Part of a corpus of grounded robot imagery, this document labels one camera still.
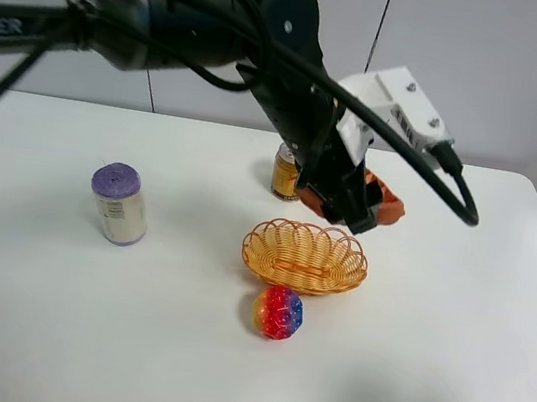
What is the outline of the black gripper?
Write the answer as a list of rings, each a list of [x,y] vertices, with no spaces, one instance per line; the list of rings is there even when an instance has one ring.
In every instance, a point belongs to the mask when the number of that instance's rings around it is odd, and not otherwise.
[[[366,165],[353,161],[336,125],[345,110],[326,93],[285,91],[278,132],[295,158],[296,192],[307,207],[319,208],[332,225],[352,234],[378,223],[381,188],[366,179]]]

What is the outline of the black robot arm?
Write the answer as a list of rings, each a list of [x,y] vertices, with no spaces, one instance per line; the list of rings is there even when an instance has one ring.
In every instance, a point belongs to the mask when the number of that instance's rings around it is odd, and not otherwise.
[[[246,91],[293,153],[308,205],[361,234],[380,223],[385,194],[341,134],[364,105],[326,72],[319,15],[317,0],[0,0],[0,53],[21,56],[0,97],[45,53],[65,50]]]

